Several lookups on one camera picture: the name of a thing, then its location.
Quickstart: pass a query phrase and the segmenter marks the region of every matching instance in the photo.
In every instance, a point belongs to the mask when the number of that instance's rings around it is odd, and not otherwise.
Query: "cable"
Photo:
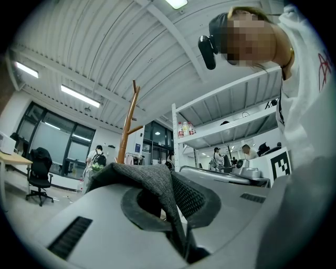
[[[241,113],[241,116],[244,118],[244,113],[247,113],[249,116],[250,116],[250,114],[248,113],[248,112],[246,112],[246,111],[244,111],[243,113]]]

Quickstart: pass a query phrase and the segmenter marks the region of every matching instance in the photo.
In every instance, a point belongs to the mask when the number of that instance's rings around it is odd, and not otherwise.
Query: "gray knit fabric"
[[[132,181],[158,198],[162,209],[166,212],[167,220],[172,224],[175,241],[179,241],[177,247],[183,251],[185,235],[176,207],[171,173],[166,165],[111,163],[92,177],[87,192],[113,183],[132,184]]]

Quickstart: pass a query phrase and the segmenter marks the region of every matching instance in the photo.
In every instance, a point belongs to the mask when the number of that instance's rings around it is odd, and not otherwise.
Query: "wooden coat rack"
[[[138,127],[135,127],[134,129],[130,130],[135,105],[137,104],[137,99],[138,99],[138,95],[139,95],[139,92],[140,92],[140,87],[136,86],[135,80],[133,80],[133,91],[134,91],[134,93],[133,93],[131,106],[130,106],[130,109],[128,111],[128,114],[127,114],[127,117],[126,117],[126,120],[125,120],[124,130],[122,132],[118,158],[115,160],[117,163],[122,163],[122,164],[124,164],[128,136],[130,134],[132,134],[132,133],[134,133],[134,132],[143,128],[143,126],[138,126]]]

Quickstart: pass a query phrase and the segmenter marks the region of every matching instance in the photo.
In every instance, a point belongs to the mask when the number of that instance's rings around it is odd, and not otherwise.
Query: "gold necklace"
[[[282,66],[281,68],[286,68],[289,63],[292,61],[292,58],[293,58],[293,55],[294,55],[294,50],[293,50],[293,47],[290,48],[290,58],[289,58],[289,61],[288,63],[286,63],[284,66]]]

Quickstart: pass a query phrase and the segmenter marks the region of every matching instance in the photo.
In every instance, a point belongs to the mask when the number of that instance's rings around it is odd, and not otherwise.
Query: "vent grille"
[[[266,197],[257,196],[251,193],[243,193],[240,197],[243,199],[252,201],[252,202],[260,203],[260,204],[262,204],[266,200]]]
[[[77,217],[48,248],[55,255],[66,260],[71,251],[90,226],[92,220]]]

